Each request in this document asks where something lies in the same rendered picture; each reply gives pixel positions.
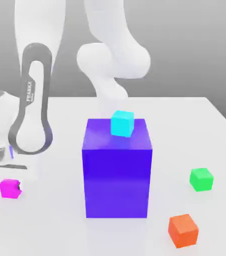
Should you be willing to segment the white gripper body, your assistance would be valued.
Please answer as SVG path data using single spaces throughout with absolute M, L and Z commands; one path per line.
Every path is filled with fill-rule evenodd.
M 25 165 L 19 164 L 3 164 L 0 165 L 0 174 L 1 173 L 13 173 L 18 175 L 29 175 L 30 171 Z

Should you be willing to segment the small magenta cube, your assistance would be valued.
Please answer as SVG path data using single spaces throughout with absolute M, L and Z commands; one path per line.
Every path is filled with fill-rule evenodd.
M 22 191 L 18 190 L 17 179 L 4 179 L 0 182 L 0 192 L 2 198 L 17 199 Z

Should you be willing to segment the small cyan cube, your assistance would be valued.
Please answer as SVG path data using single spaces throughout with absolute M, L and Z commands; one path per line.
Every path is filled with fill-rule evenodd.
M 117 110 L 111 117 L 111 135 L 129 138 L 134 130 L 134 112 Z

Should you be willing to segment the small orange cube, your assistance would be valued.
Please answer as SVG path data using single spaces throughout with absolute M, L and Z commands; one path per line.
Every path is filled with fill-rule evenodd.
M 199 229 L 189 214 L 169 218 L 168 233 L 176 248 L 197 243 Z

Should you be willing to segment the small green cube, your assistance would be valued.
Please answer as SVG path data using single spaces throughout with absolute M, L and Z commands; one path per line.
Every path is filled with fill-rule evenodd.
M 196 192 L 210 191 L 214 176 L 207 168 L 194 168 L 190 172 L 189 182 Z

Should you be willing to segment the large purple box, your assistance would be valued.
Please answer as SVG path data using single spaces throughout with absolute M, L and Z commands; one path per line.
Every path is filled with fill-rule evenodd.
M 110 120 L 87 121 L 82 162 L 87 218 L 146 218 L 152 144 L 146 121 L 131 137 L 113 136 Z

